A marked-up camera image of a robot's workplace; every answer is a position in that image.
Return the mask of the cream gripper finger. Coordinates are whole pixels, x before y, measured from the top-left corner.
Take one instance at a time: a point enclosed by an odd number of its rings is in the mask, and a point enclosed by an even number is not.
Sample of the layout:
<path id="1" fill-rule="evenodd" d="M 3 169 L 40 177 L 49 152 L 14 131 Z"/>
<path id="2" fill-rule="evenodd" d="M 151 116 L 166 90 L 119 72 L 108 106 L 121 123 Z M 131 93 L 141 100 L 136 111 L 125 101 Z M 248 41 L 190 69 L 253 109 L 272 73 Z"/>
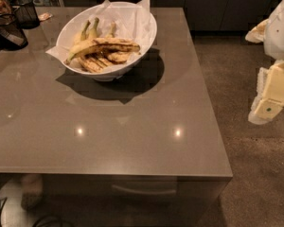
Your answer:
<path id="1" fill-rule="evenodd" d="M 262 43 L 264 41 L 265 28 L 268 20 L 265 19 L 258 25 L 254 26 L 245 36 L 245 40 L 250 43 Z"/>
<path id="2" fill-rule="evenodd" d="M 263 125 L 272 121 L 284 108 L 284 61 L 276 61 L 269 69 L 261 67 L 257 75 L 257 96 L 248 121 Z"/>

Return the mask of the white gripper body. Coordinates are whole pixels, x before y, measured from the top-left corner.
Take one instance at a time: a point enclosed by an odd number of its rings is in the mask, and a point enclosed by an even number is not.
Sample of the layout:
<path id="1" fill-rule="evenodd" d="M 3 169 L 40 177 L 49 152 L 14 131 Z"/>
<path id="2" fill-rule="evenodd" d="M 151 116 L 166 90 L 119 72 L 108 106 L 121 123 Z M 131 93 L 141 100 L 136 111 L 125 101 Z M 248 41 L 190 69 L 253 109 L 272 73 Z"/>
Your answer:
<path id="1" fill-rule="evenodd" d="M 266 55 L 275 60 L 284 60 L 284 0 L 268 18 L 263 43 Z"/>

